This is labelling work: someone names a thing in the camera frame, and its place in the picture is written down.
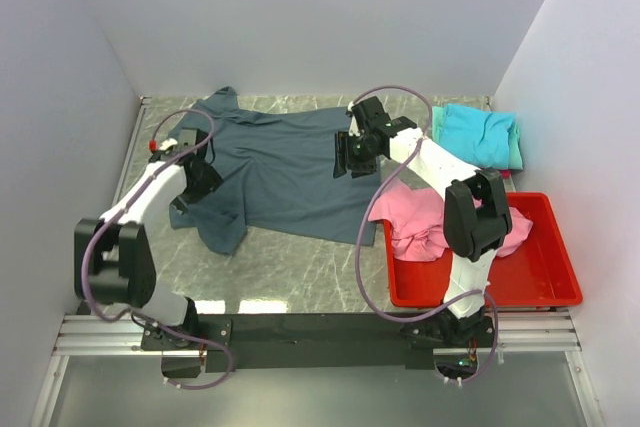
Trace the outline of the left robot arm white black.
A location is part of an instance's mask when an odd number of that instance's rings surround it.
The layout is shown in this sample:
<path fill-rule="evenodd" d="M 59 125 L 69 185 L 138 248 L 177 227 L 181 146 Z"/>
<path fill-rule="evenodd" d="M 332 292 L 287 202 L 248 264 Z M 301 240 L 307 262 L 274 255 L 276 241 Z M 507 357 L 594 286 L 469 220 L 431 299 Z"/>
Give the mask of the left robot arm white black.
<path fill-rule="evenodd" d="M 74 290 L 96 310 L 123 305 L 128 312 L 195 336 L 200 330 L 193 300 L 161 286 L 146 227 L 166 209 L 181 213 L 223 183 L 212 166 L 212 135 L 183 128 L 161 144 L 134 186 L 97 219 L 74 231 Z"/>

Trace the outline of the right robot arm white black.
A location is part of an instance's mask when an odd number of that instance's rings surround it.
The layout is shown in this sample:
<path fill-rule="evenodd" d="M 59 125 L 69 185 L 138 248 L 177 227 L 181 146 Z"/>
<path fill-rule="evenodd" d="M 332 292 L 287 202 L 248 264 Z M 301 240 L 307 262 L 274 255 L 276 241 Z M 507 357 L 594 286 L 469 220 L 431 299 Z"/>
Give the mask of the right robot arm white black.
<path fill-rule="evenodd" d="M 489 274 L 499 248 L 512 230 L 501 174 L 460 160 L 405 116 L 391 118 L 381 101 L 367 92 L 346 108 L 348 130 L 335 134 L 334 177 L 373 173 L 380 157 L 408 169 L 432 187 L 444 202 L 443 233 L 452 252 L 450 278 L 442 303 L 412 317 L 380 310 L 380 318 L 399 324 L 444 317 L 461 331 L 475 327 L 486 304 Z"/>

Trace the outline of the slate blue t shirt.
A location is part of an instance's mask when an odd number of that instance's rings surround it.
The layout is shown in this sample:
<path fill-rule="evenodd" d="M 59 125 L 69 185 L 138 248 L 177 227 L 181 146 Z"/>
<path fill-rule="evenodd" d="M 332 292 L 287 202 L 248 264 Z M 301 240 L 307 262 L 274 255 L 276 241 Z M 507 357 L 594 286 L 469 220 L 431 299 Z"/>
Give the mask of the slate blue t shirt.
<path fill-rule="evenodd" d="M 340 107 L 262 113 L 239 107 L 224 87 L 195 102 L 179 128 L 216 128 L 213 167 L 222 185 L 184 213 L 169 210 L 174 229 L 194 228 L 213 252 L 230 255 L 249 227 L 340 243 L 374 242 L 361 222 L 381 183 L 379 173 L 333 177 L 334 135 L 349 120 Z"/>

